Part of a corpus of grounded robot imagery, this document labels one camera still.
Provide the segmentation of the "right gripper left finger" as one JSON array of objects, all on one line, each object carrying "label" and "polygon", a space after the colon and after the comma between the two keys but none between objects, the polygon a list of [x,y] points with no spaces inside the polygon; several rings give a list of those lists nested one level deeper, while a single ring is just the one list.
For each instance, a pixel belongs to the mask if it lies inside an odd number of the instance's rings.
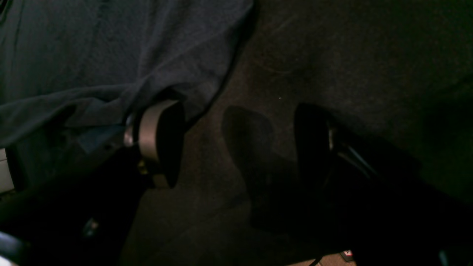
[{"label": "right gripper left finger", "polygon": [[125,120],[124,146],[137,154],[137,171],[157,189],[172,189],[179,177],[185,111],[178,100],[156,102],[130,113]]}]

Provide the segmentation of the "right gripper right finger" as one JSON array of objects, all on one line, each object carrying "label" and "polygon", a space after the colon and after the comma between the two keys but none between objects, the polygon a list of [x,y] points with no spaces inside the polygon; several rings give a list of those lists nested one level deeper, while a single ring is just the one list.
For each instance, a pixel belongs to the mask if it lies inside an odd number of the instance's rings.
[{"label": "right gripper right finger", "polygon": [[301,184],[322,192],[333,170],[333,117],[317,105],[301,103],[294,114],[294,137]]}]

